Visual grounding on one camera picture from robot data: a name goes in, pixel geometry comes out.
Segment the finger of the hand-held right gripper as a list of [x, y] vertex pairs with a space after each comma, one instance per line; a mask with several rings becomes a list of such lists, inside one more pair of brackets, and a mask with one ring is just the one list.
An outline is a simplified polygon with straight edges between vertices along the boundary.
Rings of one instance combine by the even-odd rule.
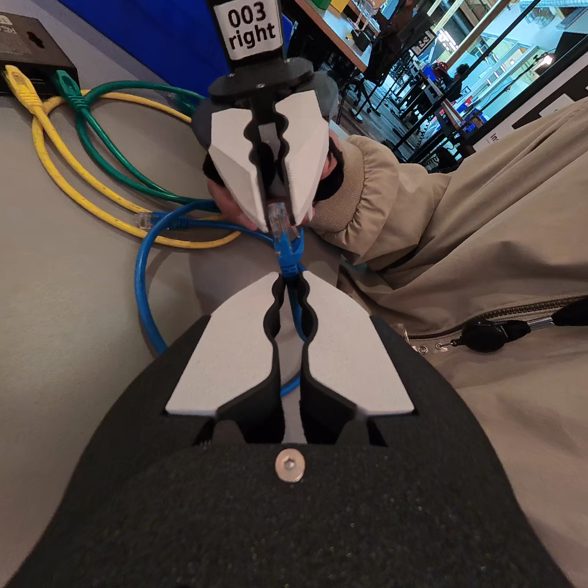
[[283, 166], [296, 226], [312, 212], [312, 203], [329, 150], [329, 124], [314, 89], [296, 92], [275, 105], [285, 120]]
[[208, 156], [213, 178], [230, 190], [240, 209], [261, 232], [269, 231], [271, 145], [263, 140], [249, 108], [218, 109], [211, 115]]

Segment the beige jacket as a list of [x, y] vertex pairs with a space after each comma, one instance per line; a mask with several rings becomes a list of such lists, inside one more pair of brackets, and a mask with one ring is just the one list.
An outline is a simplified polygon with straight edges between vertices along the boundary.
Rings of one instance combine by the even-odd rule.
[[507, 293], [489, 263], [464, 276], [423, 274], [392, 290], [375, 273], [344, 263], [340, 285], [389, 323], [421, 337], [428, 361], [456, 389], [482, 425], [525, 516], [575, 587], [587, 587], [587, 327], [549, 327], [491, 353], [464, 346], [433, 351], [468, 320], [538, 318], [556, 300], [587, 295], [587, 264], [537, 267]]

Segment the black network switch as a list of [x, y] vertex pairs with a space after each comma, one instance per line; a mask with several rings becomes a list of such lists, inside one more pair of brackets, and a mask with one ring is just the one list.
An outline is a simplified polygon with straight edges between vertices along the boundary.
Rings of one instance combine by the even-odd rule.
[[38, 19], [1, 12], [1, 95], [11, 90], [4, 78], [5, 66], [17, 67], [29, 78], [43, 99], [58, 94], [52, 78], [65, 71], [80, 86], [76, 66]]

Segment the blue plastic bin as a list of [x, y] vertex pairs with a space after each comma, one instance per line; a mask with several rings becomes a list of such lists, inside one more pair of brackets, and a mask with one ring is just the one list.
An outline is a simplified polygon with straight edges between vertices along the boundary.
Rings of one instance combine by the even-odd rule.
[[209, 96], [234, 69], [285, 58], [292, 23], [280, 1], [62, 1], [168, 82]]

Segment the person's right hand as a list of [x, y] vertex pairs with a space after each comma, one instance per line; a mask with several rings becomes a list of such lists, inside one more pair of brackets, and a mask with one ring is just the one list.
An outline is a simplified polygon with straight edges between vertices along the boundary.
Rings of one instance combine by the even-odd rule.
[[[240, 209], [238, 202], [234, 199], [230, 190], [224, 184], [218, 184], [213, 178], [214, 173], [211, 171], [214, 165], [209, 156], [205, 158], [203, 171], [208, 178], [208, 190], [220, 214], [230, 223], [237, 224], [246, 229], [257, 231], [257, 225], [251, 221]], [[313, 212], [306, 215], [302, 224], [310, 222], [314, 215], [318, 203], [324, 202], [335, 195], [342, 187], [344, 180], [344, 160], [343, 160], [343, 143], [337, 134], [329, 131], [329, 151], [323, 166], [318, 188], [313, 200]]]

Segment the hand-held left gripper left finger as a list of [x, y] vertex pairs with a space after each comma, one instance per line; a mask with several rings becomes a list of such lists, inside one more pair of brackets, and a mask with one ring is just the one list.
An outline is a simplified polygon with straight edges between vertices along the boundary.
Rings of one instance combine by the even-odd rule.
[[247, 443], [283, 440], [281, 329], [283, 278], [271, 272], [208, 318], [165, 410], [168, 415], [234, 421]]

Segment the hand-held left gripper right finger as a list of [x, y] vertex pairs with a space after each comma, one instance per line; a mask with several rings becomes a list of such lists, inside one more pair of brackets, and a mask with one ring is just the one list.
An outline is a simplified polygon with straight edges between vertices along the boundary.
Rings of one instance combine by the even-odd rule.
[[306, 270], [298, 278], [300, 418], [307, 443], [332, 445], [353, 421], [411, 415], [415, 405], [373, 318]]

